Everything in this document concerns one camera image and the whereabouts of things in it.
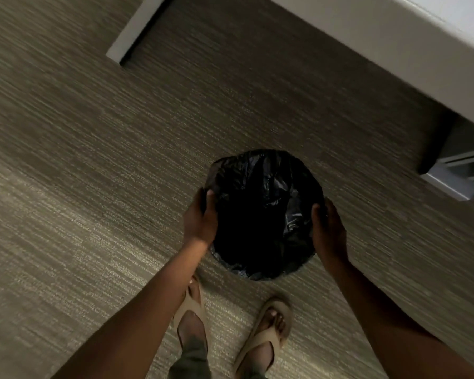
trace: person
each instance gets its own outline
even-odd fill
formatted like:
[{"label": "person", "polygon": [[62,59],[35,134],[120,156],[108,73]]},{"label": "person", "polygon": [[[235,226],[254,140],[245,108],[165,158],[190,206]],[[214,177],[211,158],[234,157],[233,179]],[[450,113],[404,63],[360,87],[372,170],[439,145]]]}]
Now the person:
[{"label": "person", "polygon": [[[168,377],[211,377],[203,291],[195,270],[215,238],[217,213],[212,191],[207,192],[207,209],[201,212],[202,194],[199,190],[183,216],[179,252],[53,378],[144,378],[172,318],[182,354]],[[355,313],[386,374],[391,378],[474,378],[474,367],[407,316],[351,264],[341,218],[330,200],[325,205],[328,215],[324,218],[320,217],[319,204],[312,208],[316,253]],[[291,326],[288,304],[279,299],[268,302],[240,353],[235,378],[263,379]]]}]

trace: foot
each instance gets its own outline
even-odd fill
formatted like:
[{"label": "foot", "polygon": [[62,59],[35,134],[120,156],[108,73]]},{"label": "foot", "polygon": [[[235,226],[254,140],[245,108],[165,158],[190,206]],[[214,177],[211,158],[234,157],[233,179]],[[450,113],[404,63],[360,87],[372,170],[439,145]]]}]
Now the foot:
[{"label": "foot", "polygon": [[[202,304],[199,283],[195,277],[191,278],[190,285],[188,286],[188,293],[197,303]],[[183,347],[191,338],[197,338],[204,341],[207,350],[204,324],[193,311],[188,310],[184,313],[181,322],[179,322],[179,327],[177,328],[177,335],[179,336],[181,347]]]},{"label": "foot", "polygon": [[[259,334],[261,331],[267,330],[272,325],[275,327],[276,332],[278,333],[279,341],[282,342],[284,339],[284,332],[286,330],[286,321],[284,320],[284,317],[272,307],[265,312],[262,321],[256,329],[255,335]],[[270,342],[260,344],[246,354],[239,369],[237,370],[236,377],[242,377],[241,374],[251,368],[253,368],[253,370],[258,370],[261,374],[265,374],[273,361],[274,350],[272,349],[272,344]]]}]

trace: forearm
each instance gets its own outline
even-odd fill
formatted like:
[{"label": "forearm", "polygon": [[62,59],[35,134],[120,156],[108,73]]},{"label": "forearm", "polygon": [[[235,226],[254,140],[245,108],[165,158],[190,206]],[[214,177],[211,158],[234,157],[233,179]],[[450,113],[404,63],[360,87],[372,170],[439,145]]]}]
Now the forearm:
[{"label": "forearm", "polygon": [[144,378],[206,250],[201,241],[183,247],[54,378]]},{"label": "forearm", "polygon": [[474,378],[474,368],[403,312],[349,262],[329,267],[391,378]]}]

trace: hand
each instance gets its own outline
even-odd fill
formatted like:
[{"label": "hand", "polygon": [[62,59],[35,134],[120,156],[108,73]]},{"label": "hand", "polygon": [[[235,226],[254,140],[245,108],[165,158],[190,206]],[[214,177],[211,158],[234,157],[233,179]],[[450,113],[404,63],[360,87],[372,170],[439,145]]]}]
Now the hand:
[{"label": "hand", "polygon": [[349,262],[346,248],[346,229],[342,225],[341,217],[337,213],[332,201],[325,199],[328,218],[320,218],[319,204],[312,206],[312,241],[316,254],[323,262],[323,266],[330,273],[337,261]]},{"label": "hand", "polygon": [[204,213],[200,208],[204,189],[200,188],[183,215],[184,235],[182,244],[185,246],[191,240],[201,240],[207,247],[214,241],[218,228],[218,213],[216,213],[216,196],[214,191],[207,191],[207,208]]}]

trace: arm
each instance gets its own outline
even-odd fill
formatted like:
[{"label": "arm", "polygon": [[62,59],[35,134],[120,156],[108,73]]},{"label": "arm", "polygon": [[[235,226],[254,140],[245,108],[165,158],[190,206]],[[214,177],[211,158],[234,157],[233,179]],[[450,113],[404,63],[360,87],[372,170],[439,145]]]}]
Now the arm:
[{"label": "arm", "polygon": [[330,200],[312,209],[313,242],[391,378],[474,378],[474,367],[403,312],[348,261],[346,230]]},{"label": "arm", "polygon": [[216,235],[214,194],[208,192],[203,215],[201,199],[202,190],[199,190],[184,214],[181,250],[76,351],[53,379],[146,376],[190,279]]}]

